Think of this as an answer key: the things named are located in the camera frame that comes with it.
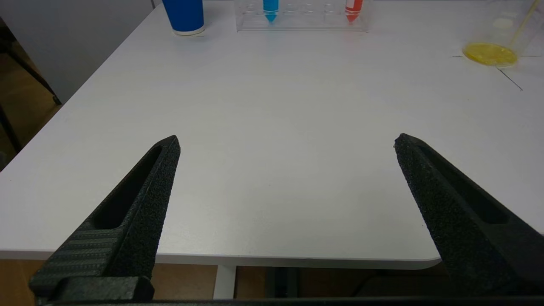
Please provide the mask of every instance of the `black line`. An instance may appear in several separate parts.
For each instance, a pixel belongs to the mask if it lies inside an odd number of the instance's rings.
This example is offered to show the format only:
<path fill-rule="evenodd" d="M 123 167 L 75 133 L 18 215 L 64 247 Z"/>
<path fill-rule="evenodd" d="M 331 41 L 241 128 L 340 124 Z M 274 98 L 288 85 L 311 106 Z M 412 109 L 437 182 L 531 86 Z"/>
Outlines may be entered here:
<path fill-rule="evenodd" d="M 504 71 L 502 71 L 501 69 L 497 68 L 498 71 L 500 71 L 505 77 L 507 77 L 512 83 L 514 83 L 519 89 L 520 91 L 523 91 L 523 88 L 521 88 L 518 84 L 516 84 L 516 82 L 514 82 L 509 76 L 507 76 Z"/>

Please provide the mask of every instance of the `gray wall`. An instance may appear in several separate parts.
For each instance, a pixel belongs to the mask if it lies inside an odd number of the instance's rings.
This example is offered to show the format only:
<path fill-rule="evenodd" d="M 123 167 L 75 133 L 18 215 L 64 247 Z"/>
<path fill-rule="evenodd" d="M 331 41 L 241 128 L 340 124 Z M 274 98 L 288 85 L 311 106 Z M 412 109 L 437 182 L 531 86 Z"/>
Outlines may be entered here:
<path fill-rule="evenodd" d="M 63 103 L 151 10 L 150 0 L 0 0 L 0 17 Z"/>

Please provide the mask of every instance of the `glass beaker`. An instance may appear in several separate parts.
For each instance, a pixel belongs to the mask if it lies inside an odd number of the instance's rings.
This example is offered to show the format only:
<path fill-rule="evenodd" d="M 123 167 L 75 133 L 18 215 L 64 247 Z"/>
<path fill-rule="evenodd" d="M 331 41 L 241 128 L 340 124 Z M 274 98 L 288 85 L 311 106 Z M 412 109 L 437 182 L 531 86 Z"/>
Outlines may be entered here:
<path fill-rule="evenodd" d="M 544 0 L 489 0 L 463 54 L 480 64 L 514 65 L 544 25 Z"/>

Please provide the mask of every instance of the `white table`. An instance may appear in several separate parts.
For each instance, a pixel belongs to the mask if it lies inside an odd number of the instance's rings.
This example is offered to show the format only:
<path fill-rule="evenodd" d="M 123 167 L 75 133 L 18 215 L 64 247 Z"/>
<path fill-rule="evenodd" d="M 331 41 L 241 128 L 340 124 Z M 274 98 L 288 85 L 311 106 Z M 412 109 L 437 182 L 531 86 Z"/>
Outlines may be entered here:
<path fill-rule="evenodd" d="M 0 256 L 48 257 L 156 141 L 182 154 L 158 262 L 426 268 L 398 166 L 433 146 L 544 232 L 544 63 L 461 57 L 478 3 L 375 3 L 369 33 L 240 32 L 232 2 L 177 37 L 159 6 L 0 174 Z"/>

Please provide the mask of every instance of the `red liquid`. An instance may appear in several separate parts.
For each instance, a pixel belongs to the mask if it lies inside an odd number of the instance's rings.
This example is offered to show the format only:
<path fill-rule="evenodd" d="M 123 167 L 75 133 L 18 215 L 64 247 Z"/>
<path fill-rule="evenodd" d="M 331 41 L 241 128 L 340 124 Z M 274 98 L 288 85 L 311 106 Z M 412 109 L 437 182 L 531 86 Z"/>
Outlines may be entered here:
<path fill-rule="evenodd" d="M 349 23 L 352 23 L 353 20 L 359 17 L 359 13 L 363 7 L 363 0 L 346 0 L 345 2 L 345 12 L 346 17 L 348 18 Z"/>

